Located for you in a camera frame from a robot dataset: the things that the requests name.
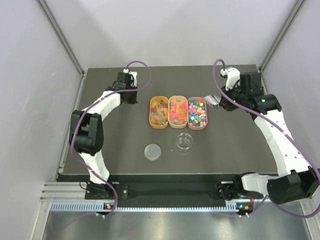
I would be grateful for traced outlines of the silver metal scoop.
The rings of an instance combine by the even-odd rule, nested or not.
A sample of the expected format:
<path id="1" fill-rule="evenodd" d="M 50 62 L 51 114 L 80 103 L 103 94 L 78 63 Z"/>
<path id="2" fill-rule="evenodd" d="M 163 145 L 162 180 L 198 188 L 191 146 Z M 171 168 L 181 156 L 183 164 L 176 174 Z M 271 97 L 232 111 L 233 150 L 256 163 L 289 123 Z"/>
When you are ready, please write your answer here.
<path id="1" fill-rule="evenodd" d="M 218 108 L 220 106 L 221 102 L 221 96 L 220 95 L 207 95 L 203 98 L 207 105 L 213 108 Z"/>

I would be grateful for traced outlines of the orange tray yellow gummies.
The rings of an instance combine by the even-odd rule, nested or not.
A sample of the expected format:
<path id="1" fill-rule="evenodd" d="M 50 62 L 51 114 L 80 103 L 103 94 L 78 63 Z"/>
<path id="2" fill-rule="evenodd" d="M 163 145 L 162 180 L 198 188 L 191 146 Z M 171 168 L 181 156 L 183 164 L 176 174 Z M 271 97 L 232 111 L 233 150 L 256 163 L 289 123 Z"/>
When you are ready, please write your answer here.
<path id="1" fill-rule="evenodd" d="M 149 104 L 149 124 L 154 129 L 164 129 L 169 124 L 169 100 L 165 96 L 154 96 Z"/>

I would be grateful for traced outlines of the pink tray colourful candies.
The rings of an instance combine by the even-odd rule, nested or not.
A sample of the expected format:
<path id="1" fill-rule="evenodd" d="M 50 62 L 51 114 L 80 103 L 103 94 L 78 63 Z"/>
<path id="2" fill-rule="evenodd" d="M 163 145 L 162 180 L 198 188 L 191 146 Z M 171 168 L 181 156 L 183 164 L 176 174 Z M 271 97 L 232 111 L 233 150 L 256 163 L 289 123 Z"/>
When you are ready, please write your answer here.
<path id="1" fill-rule="evenodd" d="M 203 130 L 208 124 L 206 101 L 202 97 L 190 97 L 187 100 L 188 122 L 192 130 Z"/>

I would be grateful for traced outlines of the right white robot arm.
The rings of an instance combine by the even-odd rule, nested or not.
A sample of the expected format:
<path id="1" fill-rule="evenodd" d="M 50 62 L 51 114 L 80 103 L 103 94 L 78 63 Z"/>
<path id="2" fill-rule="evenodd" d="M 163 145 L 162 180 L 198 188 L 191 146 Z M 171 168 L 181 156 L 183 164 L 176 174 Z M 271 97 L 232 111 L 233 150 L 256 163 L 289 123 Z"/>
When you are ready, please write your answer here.
<path id="1" fill-rule="evenodd" d="M 278 204 L 309 198 L 320 185 L 316 171 L 289 140 L 282 107 L 273 94 L 265 94 L 261 74 L 240 73 L 236 68 L 222 69 L 226 78 L 219 105 L 226 111 L 244 109 L 262 132 L 274 157 L 277 176 L 244 173 L 237 177 L 233 192 L 245 198 L 251 192 L 268 195 Z"/>

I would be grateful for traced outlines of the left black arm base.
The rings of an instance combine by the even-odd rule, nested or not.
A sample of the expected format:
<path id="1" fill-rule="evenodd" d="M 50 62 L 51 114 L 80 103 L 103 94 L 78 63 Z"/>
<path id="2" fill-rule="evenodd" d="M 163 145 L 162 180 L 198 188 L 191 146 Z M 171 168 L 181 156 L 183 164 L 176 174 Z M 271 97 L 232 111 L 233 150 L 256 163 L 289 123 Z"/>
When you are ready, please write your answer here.
<path id="1" fill-rule="evenodd" d="M 97 184 L 91 181 L 86 182 L 86 187 L 79 183 L 79 187 L 85 191 L 86 200 L 115 200 L 116 195 L 107 184 Z"/>

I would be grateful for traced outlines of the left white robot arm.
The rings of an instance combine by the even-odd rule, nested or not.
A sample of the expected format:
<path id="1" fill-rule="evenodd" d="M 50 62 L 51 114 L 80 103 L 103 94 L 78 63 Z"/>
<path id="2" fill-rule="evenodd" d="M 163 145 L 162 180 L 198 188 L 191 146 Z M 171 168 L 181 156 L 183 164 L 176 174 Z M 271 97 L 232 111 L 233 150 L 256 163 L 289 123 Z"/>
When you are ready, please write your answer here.
<path id="1" fill-rule="evenodd" d="M 109 198 L 114 187 L 107 181 L 110 178 L 102 154 L 104 145 L 103 120 L 112 110 L 122 103 L 137 103 L 138 73 L 124 69 L 117 75 L 112 86 L 107 87 L 102 95 L 91 105 L 74 110 L 71 114 L 69 144 L 70 151 L 82 158 L 88 169 L 90 181 L 96 186 L 96 192 L 102 198 Z"/>

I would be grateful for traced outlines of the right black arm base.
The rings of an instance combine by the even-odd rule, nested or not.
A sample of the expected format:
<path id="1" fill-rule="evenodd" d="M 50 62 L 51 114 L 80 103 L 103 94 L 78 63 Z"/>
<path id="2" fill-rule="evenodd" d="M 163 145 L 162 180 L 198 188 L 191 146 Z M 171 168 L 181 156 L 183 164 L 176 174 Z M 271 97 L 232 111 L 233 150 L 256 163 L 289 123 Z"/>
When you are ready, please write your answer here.
<path id="1" fill-rule="evenodd" d="M 258 199 L 262 199 L 264 197 L 263 194 L 244 189 L 241 179 L 243 176 L 243 174 L 238 174 L 235 175 L 231 181 L 222 181 L 218 183 L 216 188 L 219 197 L 226 201 L 233 199 L 247 199 L 251 195 L 253 195 L 253 197 L 257 197 Z"/>

